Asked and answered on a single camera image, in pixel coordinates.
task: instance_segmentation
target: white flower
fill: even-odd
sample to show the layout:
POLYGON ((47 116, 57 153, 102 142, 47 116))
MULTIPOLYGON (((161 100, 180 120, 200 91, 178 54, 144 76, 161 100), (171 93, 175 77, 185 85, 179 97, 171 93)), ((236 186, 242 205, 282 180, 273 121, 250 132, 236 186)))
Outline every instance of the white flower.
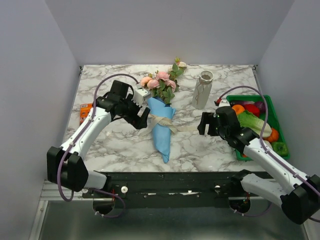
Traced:
POLYGON ((180 68, 186 68, 187 67, 187 64, 183 61, 179 62, 179 65, 178 65, 180 68))

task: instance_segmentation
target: gray floor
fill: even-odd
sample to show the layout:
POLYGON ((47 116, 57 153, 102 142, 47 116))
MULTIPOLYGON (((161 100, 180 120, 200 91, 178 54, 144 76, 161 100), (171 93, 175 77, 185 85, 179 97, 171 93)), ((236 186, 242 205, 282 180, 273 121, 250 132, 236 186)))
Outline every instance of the gray floor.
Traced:
MULTIPOLYGON (((249 213, 265 209, 265 200, 252 202, 249 213)), ((49 202, 42 240, 304 240, 302 225, 290 222, 273 206, 262 217, 242 217, 230 209, 129 209, 116 219, 94 215, 92 202, 49 202)))

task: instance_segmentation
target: green bell pepper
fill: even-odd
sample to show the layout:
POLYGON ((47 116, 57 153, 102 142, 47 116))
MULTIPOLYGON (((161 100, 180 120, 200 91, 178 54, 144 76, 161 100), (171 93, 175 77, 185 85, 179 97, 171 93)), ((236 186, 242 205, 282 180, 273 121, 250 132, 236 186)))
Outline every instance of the green bell pepper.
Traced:
POLYGON ((275 151, 279 156, 285 157, 288 156, 289 151, 287 145, 284 142, 275 141, 271 143, 273 151, 275 151))

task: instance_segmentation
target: orange box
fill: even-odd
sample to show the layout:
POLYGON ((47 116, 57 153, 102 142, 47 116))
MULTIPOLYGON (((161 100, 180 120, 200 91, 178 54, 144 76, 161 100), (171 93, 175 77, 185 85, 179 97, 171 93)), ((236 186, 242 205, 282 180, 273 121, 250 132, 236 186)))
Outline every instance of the orange box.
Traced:
POLYGON ((81 106, 80 106, 80 125, 88 117, 88 114, 89 114, 91 108, 92 108, 92 103, 81 104, 81 106))

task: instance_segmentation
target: blue wrapping paper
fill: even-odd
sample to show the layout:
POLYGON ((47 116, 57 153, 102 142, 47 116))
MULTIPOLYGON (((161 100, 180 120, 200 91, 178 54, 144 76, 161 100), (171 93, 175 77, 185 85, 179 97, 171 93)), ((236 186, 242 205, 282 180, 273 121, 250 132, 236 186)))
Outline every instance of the blue wrapping paper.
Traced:
MULTIPOLYGON (((150 113, 158 116, 172 119, 176 113, 176 109, 169 104, 165 104, 159 97, 151 97, 148 99, 150 113)), ((171 130, 167 126, 157 124, 152 129, 154 147, 161 153, 164 163, 170 158, 171 130)))

